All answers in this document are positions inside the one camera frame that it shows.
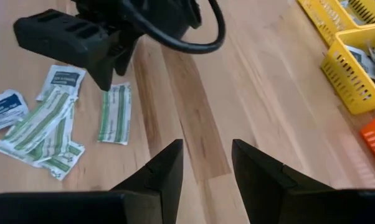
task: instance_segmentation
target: black cable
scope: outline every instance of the black cable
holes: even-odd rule
[[[217,39],[208,44],[194,44],[188,43],[183,40],[175,39],[170,35],[159,30],[157,27],[152,25],[142,14],[134,7],[130,0],[124,0],[123,2],[123,13],[126,15],[130,22],[138,26],[144,33],[148,34],[151,38],[158,41],[159,43],[180,52],[189,54],[206,54],[219,49],[225,40],[225,20],[222,15],[221,9],[216,0],[209,0],[209,3],[214,11],[215,17],[218,23],[218,36]]]

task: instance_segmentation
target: items in basket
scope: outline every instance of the items in basket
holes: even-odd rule
[[[365,51],[346,45],[346,48],[351,52],[354,58],[362,66],[363,70],[375,83],[375,49],[369,48],[371,56],[368,56]]]
[[[348,0],[340,1],[339,3],[357,25],[361,26],[366,24],[364,21],[362,21],[355,15],[354,11],[351,9],[351,5],[349,4]]]

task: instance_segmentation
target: wooden table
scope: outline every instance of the wooden table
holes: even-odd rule
[[[186,40],[208,42],[215,19]],[[128,146],[97,142],[101,91],[87,76],[76,103],[73,140],[86,153],[63,182],[0,154],[0,192],[108,190],[176,138],[184,139],[178,223],[247,223],[234,180],[231,145],[243,139],[336,188],[375,188],[375,159],[358,130],[375,112],[351,116],[319,69],[325,44],[294,0],[219,0],[227,22],[223,48],[186,55],[145,37],[125,77],[131,82]],[[12,23],[48,8],[75,12],[68,0],[0,0],[0,93],[17,90],[37,104],[55,61],[19,48]],[[0,132],[0,139],[6,130]]]

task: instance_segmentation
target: yellow plastic bin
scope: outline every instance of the yellow plastic bin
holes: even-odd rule
[[[321,64],[323,73],[352,114],[375,109],[375,84],[345,45],[369,54],[368,42],[375,47],[375,25],[339,32]]]
[[[335,34],[360,29],[340,4],[342,0],[298,0],[329,46]],[[349,0],[353,13],[367,24],[375,23],[375,0]]]

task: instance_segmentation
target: light wood surface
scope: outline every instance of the light wood surface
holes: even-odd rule
[[[217,34],[206,0],[204,24],[186,40]],[[76,103],[73,140],[86,153],[59,182],[0,154],[0,192],[108,190],[176,138],[184,139],[178,223],[248,223],[234,180],[231,145],[243,139],[332,187],[375,188],[375,159],[358,131],[375,112],[351,116],[319,69],[326,45],[294,0],[219,0],[223,48],[186,55],[141,38],[125,77],[131,82],[128,146],[97,143],[101,91],[87,76]],[[49,58],[19,48],[12,23],[48,8],[74,13],[68,0],[0,0],[0,93],[37,104]],[[6,130],[0,131],[0,139]]]

